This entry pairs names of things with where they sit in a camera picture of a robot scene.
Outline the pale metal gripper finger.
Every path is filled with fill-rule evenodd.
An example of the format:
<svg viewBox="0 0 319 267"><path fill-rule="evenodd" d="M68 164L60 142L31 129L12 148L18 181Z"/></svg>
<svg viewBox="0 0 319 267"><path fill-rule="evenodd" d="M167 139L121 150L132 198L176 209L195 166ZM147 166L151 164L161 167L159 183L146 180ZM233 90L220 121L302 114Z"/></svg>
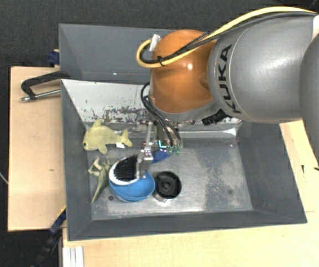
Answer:
<svg viewBox="0 0 319 267"><path fill-rule="evenodd" d="M136 158L136 178L141 179L144 177L145 170L142 168L142 161L144 159L144 153L141 151Z"/></svg>
<svg viewBox="0 0 319 267"><path fill-rule="evenodd" d="M144 158L143 158L143 173L144 173L144 176L145 176L146 172L148 171L148 169L150 168L153 159L154 158L153 158L153 155L152 155L151 146L145 146L145 148L144 148Z"/></svg>

